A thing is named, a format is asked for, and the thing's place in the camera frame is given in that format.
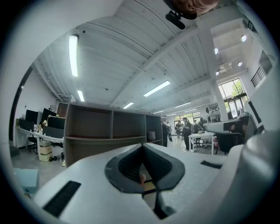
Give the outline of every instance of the ceiling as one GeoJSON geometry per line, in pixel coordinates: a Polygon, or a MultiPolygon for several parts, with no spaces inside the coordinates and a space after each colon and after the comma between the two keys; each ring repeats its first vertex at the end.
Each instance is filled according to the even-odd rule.
{"type": "Polygon", "coordinates": [[[252,38],[240,41],[241,35],[250,35],[242,15],[233,2],[223,1],[194,21],[183,18],[182,31],[165,19],[168,11],[162,0],[125,0],[114,16],[89,21],[59,37],[32,67],[60,102],[68,102],[71,95],[79,101],[81,90],[89,103],[123,108],[134,102],[129,110],[164,110],[162,115],[177,112],[175,106],[185,102],[192,103],[180,110],[209,104],[210,80],[216,79],[221,65],[232,63],[231,72],[246,69],[252,38]],[[78,77],[70,69],[72,34],[79,35],[78,77]],[[214,47],[220,49],[216,56],[214,47]],[[235,66],[239,61],[244,61],[242,67],[235,66]],[[165,81],[171,84],[143,96],[165,81]]]}

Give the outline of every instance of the white desk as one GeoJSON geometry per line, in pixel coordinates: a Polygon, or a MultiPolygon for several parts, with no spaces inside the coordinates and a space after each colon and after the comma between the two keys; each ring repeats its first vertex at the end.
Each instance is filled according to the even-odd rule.
{"type": "Polygon", "coordinates": [[[194,152],[194,144],[192,149],[191,141],[195,141],[196,138],[211,138],[212,139],[212,155],[214,155],[214,133],[213,132],[207,132],[202,134],[191,134],[189,135],[189,149],[191,152],[194,152]]]}
{"type": "Polygon", "coordinates": [[[63,143],[64,142],[63,138],[53,138],[53,137],[50,137],[50,136],[41,135],[38,132],[31,132],[31,131],[24,130],[20,127],[16,127],[16,145],[17,145],[17,147],[18,147],[18,133],[17,132],[21,132],[21,133],[26,135],[26,138],[27,138],[26,142],[25,142],[25,148],[26,149],[28,148],[27,147],[28,137],[30,137],[30,135],[33,135],[35,138],[37,138],[38,157],[39,157],[40,161],[41,161],[40,138],[42,138],[43,140],[46,140],[46,141],[54,142],[54,143],[63,143]]]}

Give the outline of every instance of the gray floor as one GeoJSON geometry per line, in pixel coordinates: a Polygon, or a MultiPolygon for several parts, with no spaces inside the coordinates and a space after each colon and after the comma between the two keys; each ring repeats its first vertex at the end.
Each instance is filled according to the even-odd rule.
{"type": "MultiPolygon", "coordinates": [[[[189,152],[186,150],[185,140],[177,139],[177,136],[172,136],[172,141],[168,140],[167,147],[177,150],[183,150],[185,152],[189,152]]],[[[202,154],[209,154],[211,155],[211,146],[205,147],[196,147],[195,146],[195,153],[202,153],[202,154]]],[[[220,150],[218,150],[217,155],[224,155],[224,153],[220,150]]]]}
{"type": "Polygon", "coordinates": [[[20,154],[12,157],[12,164],[14,168],[21,169],[38,169],[39,171],[39,188],[41,188],[45,183],[54,178],[56,175],[61,173],[66,167],[62,166],[61,153],[62,148],[53,147],[52,153],[54,156],[58,156],[57,161],[43,162],[39,161],[38,155],[36,155],[32,150],[22,149],[20,154]]]}

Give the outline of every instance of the white pillar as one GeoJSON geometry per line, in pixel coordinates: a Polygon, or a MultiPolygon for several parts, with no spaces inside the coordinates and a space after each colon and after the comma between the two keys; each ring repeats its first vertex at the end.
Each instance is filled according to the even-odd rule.
{"type": "Polygon", "coordinates": [[[215,80],[211,80],[211,88],[217,99],[221,121],[228,121],[228,113],[224,104],[224,99],[215,80]]]}

